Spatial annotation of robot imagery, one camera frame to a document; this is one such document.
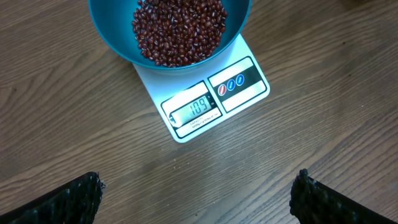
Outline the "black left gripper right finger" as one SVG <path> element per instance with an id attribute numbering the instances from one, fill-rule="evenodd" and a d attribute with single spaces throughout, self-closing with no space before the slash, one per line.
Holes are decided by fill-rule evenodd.
<path id="1" fill-rule="evenodd" d="M 302 169 L 290 191 L 290 214 L 301 224 L 397 224 L 311 178 Z"/>

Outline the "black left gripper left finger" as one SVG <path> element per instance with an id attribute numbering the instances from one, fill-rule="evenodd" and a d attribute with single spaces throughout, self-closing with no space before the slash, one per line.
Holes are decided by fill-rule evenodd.
<path id="1" fill-rule="evenodd" d="M 105 183 L 99 173 L 87 172 L 51 192 L 1 215 L 8 224 L 92 224 Z"/>

